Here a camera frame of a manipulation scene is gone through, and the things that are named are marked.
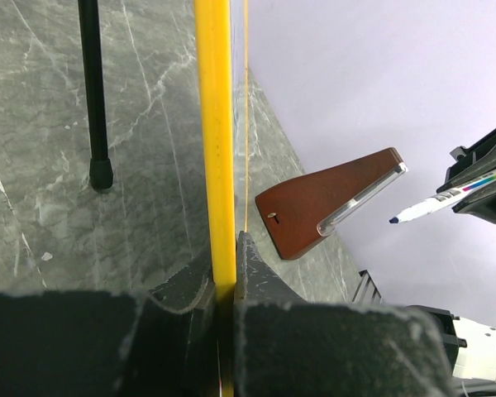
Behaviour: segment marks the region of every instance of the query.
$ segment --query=white marker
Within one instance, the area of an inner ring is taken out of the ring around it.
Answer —
[[[494,181],[496,181],[496,170],[489,171],[488,173],[481,175],[479,178],[472,179],[461,186],[434,194],[419,204],[415,204],[410,208],[404,209],[399,215],[389,219],[389,223],[409,222],[413,219],[428,215],[429,213],[434,213],[439,209],[459,203],[466,196],[487,186],[488,184],[492,184]]]

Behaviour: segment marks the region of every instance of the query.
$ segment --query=white wall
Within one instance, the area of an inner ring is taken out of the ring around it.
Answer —
[[[450,209],[388,224],[496,127],[496,1],[250,0],[250,66],[308,172],[404,158],[340,231],[385,298],[496,326],[496,226]]]

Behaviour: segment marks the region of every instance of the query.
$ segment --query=black pole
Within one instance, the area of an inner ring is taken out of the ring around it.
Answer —
[[[95,190],[104,190],[112,187],[114,175],[108,158],[98,0],[78,0],[78,3],[90,150],[92,152],[90,184]]]

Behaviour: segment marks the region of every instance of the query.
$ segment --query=rubber foot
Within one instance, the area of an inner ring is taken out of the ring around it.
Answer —
[[[110,189],[114,182],[110,159],[90,159],[90,184],[97,191]]]

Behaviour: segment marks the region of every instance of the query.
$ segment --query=brown leather object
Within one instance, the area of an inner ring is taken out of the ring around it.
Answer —
[[[398,152],[390,147],[286,180],[256,196],[255,204],[279,256],[298,259],[316,246],[325,238],[316,229],[321,220],[402,162]]]

